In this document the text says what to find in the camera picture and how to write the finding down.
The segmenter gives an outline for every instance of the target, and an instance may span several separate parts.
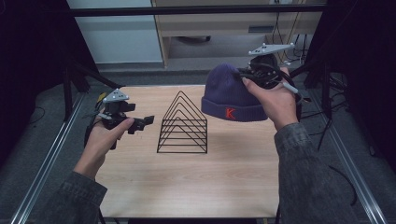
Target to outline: embroidered logo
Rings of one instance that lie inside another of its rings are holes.
[[[234,111],[235,111],[234,108],[226,107],[225,108],[225,117],[227,119],[235,119],[235,117],[233,116]]]

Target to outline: navy blue knit hat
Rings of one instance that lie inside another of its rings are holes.
[[[249,122],[268,119],[259,100],[248,92],[238,69],[222,63],[209,72],[201,110],[207,115],[232,121]]]

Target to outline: triangular metal rack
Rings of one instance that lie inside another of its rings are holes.
[[[207,153],[207,119],[183,91],[163,116],[157,153]]]

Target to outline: person's left hand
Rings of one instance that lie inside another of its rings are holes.
[[[107,152],[131,127],[134,119],[128,118],[112,130],[106,129],[101,121],[95,123],[84,152],[74,168],[75,172],[91,179],[95,179],[99,168],[105,162]]]

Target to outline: forearm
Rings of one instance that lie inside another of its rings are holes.
[[[36,223],[95,223],[106,191],[92,179],[73,172],[49,198]]]
[[[275,141],[283,223],[358,223],[302,124],[285,126]]]

